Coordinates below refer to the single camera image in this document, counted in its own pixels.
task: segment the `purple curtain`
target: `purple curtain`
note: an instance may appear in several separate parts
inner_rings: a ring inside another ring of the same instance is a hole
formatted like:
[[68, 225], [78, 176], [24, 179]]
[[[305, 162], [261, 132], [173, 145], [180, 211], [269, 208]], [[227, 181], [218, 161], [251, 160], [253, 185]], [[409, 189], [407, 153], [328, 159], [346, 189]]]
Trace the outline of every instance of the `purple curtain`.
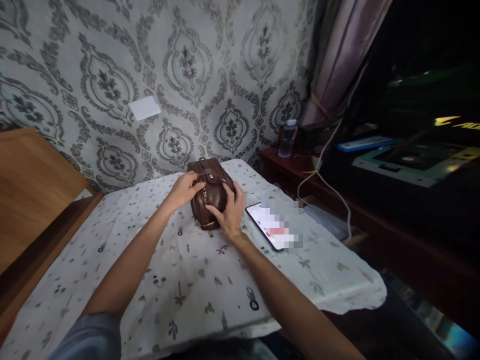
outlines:
[[[359, 70], [391, 3], [392, 0], [328, 2], [311, 91], [332, 116]], [[309, 100], [301, 123], [326, 121], [324, 113]]]

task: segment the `table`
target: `table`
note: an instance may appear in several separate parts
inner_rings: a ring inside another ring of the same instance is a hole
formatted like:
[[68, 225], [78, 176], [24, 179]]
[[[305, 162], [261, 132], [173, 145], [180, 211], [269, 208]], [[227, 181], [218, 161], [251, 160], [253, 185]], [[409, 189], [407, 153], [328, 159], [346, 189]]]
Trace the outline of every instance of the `table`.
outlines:
[[[244, 161], [221, 165], [247, 205], [266, 199], [292, 205]], [[180, 174], [105, 195], [20, 310], [0, 358], [47, 357]], [[309, 216], [298, 220], [303, 246], [290, 254], [273, 251], [247, 214], [242, 222], [253, 244], [319, 308], [344, 314], [385, 301], [380, 275]], [[170, 218], [122, 318], [122, 359], [159, 359], [205, 338], [255, 338], [279, 328], [240, 255], [220, 229], [195, 227], [188, 204]]]
[[[264, 162], [263, 177], [295, 195], [299, 183], [308, 176], [302, 172], [313, 169], [309, 158], [282, 158], [275, 147], [261, 151], [260, 156]], [[300, 188], [300, 196], [306, 195], [315, 195], [346, 218], [345, 206], [318, 176], [313, 176]], [[370, 235], [360, 243], [361, 250], [478, 338], [480, 325], [478, 318], [473, 316], [478, 312], [478, 300], [473, 295], [480, 289], [478, 264], [364, 207], [355, 201], [354, 195], [342, 194], [350, 207], [352, 224]]]

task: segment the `sleeve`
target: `sleeve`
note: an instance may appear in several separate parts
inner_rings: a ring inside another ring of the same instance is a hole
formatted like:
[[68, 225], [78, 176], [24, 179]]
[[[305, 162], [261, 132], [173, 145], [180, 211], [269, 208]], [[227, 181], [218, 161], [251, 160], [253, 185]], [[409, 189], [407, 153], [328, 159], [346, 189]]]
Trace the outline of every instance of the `sleeve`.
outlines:
[[120, 319], [106, 312], [76, 321], [49, 360], [119, 360], [122, 340]]

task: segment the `wooden headboard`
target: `wooden headboard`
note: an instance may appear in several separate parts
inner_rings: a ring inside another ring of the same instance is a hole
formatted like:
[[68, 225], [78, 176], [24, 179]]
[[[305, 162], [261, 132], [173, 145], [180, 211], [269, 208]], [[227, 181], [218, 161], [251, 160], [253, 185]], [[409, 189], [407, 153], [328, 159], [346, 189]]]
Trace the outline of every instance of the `wooden headboard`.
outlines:
[[0, 343], [102, 196], [36, 128], [0, 132]]

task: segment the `plastic water bottle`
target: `plastic water bottle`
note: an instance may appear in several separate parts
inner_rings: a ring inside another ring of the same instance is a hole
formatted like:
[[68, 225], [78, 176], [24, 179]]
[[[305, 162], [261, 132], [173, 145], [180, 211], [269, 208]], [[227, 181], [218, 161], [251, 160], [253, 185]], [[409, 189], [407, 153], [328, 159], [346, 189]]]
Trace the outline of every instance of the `plastic water bottle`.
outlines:
[[297, 134], [298, 128], [297, 120], [291, 119], [286, 122], [286, 125], [283, 128], [280, 150], [278, 150], [279, 157], [288, 158], [292, 154], [295, 135]]

